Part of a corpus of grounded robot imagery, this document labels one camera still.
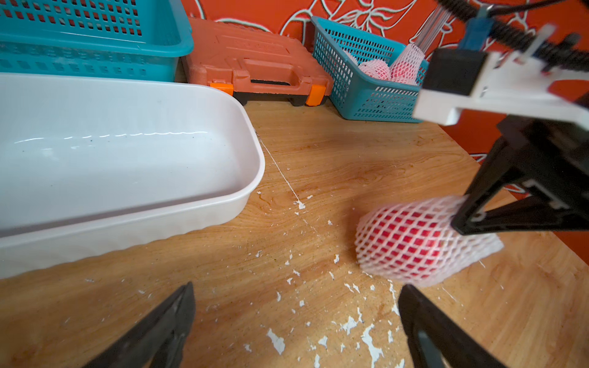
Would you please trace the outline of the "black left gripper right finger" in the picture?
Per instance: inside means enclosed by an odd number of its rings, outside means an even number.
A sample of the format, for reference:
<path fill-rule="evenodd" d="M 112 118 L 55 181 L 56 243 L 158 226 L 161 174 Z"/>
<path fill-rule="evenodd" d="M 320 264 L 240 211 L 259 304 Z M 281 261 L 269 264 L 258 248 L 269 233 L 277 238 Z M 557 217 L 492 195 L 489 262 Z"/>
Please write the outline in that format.
<path fill-rule="evenodd" d="M 398 306 L 415 367 L 504 366 L 414 286 L 403 286 Z"/>

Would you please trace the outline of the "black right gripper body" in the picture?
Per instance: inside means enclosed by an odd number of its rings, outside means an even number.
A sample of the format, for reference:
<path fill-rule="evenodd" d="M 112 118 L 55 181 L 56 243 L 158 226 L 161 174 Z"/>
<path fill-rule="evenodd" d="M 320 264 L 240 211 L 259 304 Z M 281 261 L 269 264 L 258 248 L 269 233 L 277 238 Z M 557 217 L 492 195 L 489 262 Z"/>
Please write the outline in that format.
<path fill-rule="evenodd" d="M 509 115 L 498 124 L 512 153 L 508 184 L 558 212 L 588 215 L 588 129 L 578 124 Z"/>

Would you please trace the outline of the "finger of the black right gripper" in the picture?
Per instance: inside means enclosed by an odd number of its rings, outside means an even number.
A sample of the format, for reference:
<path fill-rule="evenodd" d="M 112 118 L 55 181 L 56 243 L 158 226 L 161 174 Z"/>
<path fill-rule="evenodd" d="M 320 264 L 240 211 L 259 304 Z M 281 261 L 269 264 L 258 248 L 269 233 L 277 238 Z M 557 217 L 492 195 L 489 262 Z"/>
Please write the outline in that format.
<path fill-rule="evenodd" d="M 575 201 L 569 209 L 554 209 L 530 196 L 484 213 L 455 215 L 455 230 L 464 236 L 499 232 L 587 231 L 588 200 Z"/>
<path fill-rule="evenodd" d="M 526 205 L 512 203 L 489 213 L 483 211 L 486 203 L 504 186 L 521 182 L 526 178 L 525 172 L 517 166 L 517 158 L 517 150 L 506 138 L 500 137 L 495 141 L 466 190 L 465 202 L 452 219 L 451 225 L 458 233 L 473 236 L 533 230 L 532 224 L 524 219 L 524 215 L 530 213 Z"/>

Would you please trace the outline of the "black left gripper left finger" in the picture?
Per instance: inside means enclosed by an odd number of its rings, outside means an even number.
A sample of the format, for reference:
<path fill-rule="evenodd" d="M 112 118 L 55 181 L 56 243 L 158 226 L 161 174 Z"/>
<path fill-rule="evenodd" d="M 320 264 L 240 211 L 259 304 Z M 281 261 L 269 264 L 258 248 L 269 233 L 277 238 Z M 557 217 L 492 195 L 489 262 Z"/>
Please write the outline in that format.
<path fill-rule="evenodd" d="M 193 283 L 179 287 L 86 367 L 178 367 L 196 314 Z"/>

